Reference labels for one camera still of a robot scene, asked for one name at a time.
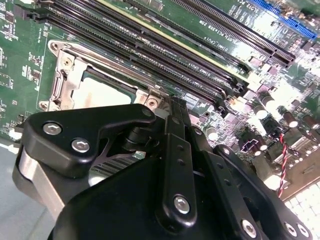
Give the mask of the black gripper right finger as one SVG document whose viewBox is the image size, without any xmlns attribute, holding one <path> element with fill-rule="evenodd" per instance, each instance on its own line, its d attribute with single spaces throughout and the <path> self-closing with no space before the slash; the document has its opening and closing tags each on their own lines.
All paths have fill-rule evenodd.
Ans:
<svg viewBox="0 0 320 240">
<path fill-rule="evenodd" d="M 189 126 L 198 218 L 187 240 L 310 240 L 299 218 L 225 145 Z"/>
</svg>

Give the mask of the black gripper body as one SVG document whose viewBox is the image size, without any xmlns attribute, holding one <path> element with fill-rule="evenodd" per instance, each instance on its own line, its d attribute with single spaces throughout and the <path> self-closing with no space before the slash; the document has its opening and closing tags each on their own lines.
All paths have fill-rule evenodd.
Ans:
<svg viewBox="0 0 320 240">
<path fill-rule="evenodd" d="M 203 176 L 193 175 L 197 220 L 182 233 L 156 217 L 160 161 L 141 160 L 71 199 L 56 220 L 52 240 L 238 240 Z"/>
</svg>

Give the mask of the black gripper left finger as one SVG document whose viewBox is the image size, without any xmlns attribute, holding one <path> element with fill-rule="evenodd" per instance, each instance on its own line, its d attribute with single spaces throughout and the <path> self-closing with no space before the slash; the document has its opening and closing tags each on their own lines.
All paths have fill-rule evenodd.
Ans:
<svg viewBox="0 0 320 240">
<path fill-rule="evenodd" d="M 186 102 L 167 98 L 168 114 L 142 104 L 36 113 L 22 131 L 13 179 L 54 219 L 89 187 L 91 167 L 144 152 L 160 161 L 156 217 L 164 227 L 191 227 L 197 219 L 190 119 Z"/>
</svg>

